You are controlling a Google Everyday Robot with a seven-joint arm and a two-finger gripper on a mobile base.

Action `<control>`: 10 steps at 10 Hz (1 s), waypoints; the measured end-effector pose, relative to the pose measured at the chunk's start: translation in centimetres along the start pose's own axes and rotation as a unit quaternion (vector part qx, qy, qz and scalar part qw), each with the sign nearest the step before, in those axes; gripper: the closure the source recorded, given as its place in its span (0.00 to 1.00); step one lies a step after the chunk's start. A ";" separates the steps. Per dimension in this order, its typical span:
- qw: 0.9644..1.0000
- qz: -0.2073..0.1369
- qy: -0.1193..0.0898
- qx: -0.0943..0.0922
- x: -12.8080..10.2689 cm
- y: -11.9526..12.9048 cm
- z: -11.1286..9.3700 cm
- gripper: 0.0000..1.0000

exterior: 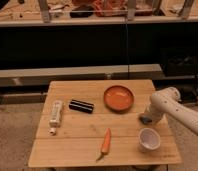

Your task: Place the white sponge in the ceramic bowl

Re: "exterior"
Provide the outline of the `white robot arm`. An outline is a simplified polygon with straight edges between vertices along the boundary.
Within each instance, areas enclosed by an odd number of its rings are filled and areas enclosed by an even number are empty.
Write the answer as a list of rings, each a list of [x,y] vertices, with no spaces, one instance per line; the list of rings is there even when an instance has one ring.
[[[168,114],[198,136],[198,112],[179,103],[180,92],[175,87],[168,87],[151,94],[150,104],[143,117],[151,124],[158,123],[164,114]]]

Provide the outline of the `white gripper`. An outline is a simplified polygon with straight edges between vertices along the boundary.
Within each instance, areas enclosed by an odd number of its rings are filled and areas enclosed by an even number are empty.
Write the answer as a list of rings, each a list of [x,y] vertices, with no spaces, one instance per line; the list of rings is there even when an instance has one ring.
[[[163,118],[164,113],[153,105],[149,105],[144,111],[144,122],[146,124],[156,124]]]

